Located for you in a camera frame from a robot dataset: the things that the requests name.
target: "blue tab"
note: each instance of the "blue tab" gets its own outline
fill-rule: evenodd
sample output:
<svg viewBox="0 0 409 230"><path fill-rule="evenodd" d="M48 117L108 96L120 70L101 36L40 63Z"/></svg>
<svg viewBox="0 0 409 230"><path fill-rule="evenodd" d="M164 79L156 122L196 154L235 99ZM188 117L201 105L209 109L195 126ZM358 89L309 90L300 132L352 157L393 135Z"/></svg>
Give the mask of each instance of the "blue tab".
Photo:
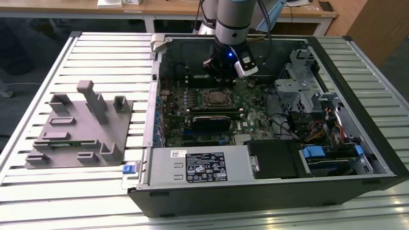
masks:
<svg viewBox="0 0 409 230"><path fill-rule="evenodd" d="M364 154L364 150L362 150L362 147L360 145L356 145L356 151L357 151L358 155Z"/></svg>
<svg viewBox="0 0 409 230"><path fill-rule="evenodd" d="M304 157L325 157L325 152L321 146L306 146L302 149Z"/></svg>
<svg viewBox="0 0 409 230"><path fill-rule="evenodd" d="M310 157L310 154L309 154L309 151L308 151L306 148L302 149L302 154L304 154L304 157L305 157L305 158Z"/></svg>
<svg viewBox="0 0 409 230"><path fill-rule="evenodd" d="M123 174L135 174L136 173L136 165L124 165Z"/></svg>

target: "barcode sticker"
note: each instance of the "barcode sticker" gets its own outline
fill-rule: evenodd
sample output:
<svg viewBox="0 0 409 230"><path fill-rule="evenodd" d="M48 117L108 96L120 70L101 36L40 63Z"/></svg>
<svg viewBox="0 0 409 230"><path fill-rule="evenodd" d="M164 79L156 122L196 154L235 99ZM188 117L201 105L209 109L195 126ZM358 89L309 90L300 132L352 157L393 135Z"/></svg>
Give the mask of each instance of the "barcode sticker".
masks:
<svg viewBox="0 0 409 230"><path fill-rule="evenodd" d="M185 150L171 150L171 157L185 157L187 151Z"/></svg>

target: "power supply label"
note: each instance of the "power supply label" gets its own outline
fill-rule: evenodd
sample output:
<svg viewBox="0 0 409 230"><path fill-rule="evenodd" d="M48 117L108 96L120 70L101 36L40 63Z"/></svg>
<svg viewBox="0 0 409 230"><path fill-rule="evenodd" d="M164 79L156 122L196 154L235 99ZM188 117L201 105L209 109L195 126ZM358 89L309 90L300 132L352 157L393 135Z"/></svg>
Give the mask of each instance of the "power supply label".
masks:
<svg viewBox="0 0 409 230"><path fill-rule="evenodd" d="M223 152L187 153L187 181L189 183L227 180L228 172Z"/></svg>

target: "wooden desk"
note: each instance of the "wooden desk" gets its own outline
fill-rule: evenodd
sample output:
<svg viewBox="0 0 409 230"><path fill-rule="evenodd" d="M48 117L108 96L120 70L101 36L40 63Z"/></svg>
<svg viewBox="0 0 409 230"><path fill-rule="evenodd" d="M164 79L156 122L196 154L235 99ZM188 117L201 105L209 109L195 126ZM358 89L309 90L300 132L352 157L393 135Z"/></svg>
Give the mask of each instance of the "wooden desk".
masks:
<svg viewBox="0 0 409 230"><path fill-rule="evenodd" d="M1 0L0 17L143 19L147 32L155 33L155 20L195 20L199 6L197 2L183 0L144 0L141 5L99 9L96 3L97 0ZM317 0L312 5L318 7ZM337 16L336 12L293 7L292 10L284 8L279 22L316 23L314 35L324 35Z"/></svg>

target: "gray cylinder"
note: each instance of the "gray cylinder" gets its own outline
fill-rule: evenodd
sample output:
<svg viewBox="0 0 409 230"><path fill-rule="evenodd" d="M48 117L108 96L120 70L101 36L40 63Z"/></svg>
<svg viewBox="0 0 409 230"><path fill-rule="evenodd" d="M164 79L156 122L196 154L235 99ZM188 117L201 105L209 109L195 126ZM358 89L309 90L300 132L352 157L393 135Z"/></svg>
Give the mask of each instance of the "gray cylinder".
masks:
<svg viewBox="0 0 409 230"><path fill-rule="evenodd" d="M247 39L256 0L221 0L217 7L216 37L229 46Z"/></svg>
<svg viewBox="0 0 409 230"><path fill-rule="evenodd" d="M204 4L203 4L204 14L208 19L217 18L217 5L219 5L219 0L205 0L204 1Z"/></svg>
<svg viewBox="0 0 409 230"><path fill-rule="evenodd" d="M221 0L217 6L217 20L231 27L251 24L256 0Z"/></svg>

